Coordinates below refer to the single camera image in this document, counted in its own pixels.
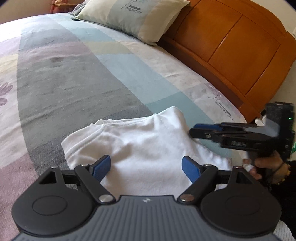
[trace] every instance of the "human hand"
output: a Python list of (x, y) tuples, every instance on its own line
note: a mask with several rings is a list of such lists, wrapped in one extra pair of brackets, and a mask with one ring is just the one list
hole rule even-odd
[[(274, 172), (279, 166), (283, 163), (283, 160), (281, 159), (279, 153), (277, 151), (274, 151), (274, 153), (270, 157), (262, 157), (262, 158), (256, 158), (255, 159), (255, 167), (253, 167), (249, 173), (256, 179), (262, 179), (262, 176), (257, 173), (257, 168), (269, 168), (272, 169)], [(243, 164), (251, 164), (251, 160), (244, 159)], [(289, 173), (289, 167), (288, 164), (283, 164), (279, 170), (277, 170), (272, 178), (272, 183), (276, 184), (280, 182), (286, 175)]]

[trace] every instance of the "wooden bed frame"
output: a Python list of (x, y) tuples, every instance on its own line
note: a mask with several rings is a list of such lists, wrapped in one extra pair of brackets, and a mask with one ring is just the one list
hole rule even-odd
[(247, 122), (260, 116), (296, 58), (296, 40), (251, 0), (191, 0), (159, 41), (213, 84)]

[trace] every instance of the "flower print on bedspread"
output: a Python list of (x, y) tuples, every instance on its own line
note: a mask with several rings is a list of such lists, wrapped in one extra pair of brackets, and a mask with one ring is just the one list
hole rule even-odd
[(7, 103), (7, 99), (3, 98), (2, 96), (7, 94), (12, 88), (13, 85), (8, 84), (8, 82), (4, 83), (3, 85), (0, 84), (0, 107)]

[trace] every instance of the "wrist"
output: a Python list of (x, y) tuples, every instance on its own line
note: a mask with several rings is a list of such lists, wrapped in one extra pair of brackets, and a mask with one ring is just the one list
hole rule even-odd
[(285, 179), (290, 175), (290, 165), (287, 163), (283, 164), (281, 168), (274, 173), (272, 183), (280, 184), (285, 181)]

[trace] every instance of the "bracelet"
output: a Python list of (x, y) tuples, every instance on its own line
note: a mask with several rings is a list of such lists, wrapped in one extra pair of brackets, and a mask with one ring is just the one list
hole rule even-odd
[(285, 177), (282, 179), (282, 180), (280, 180), (278, 183), (277, 183), (277, 185), (280, 185), (281, 183), (283, 183), (287, 178), (288, 178), (288, 176), (290, 175), (290, 173), (291, 173), (291, 166), (288, 164), (288, 172), (287, 172), (287, 174), (285, 175)]
[(277, 169), (275, 169), (270, 175), (266, 176), (265, 179), (268, 179), (272, 177), (280, 168), (285, 164), (285, 162), (282, 162)]

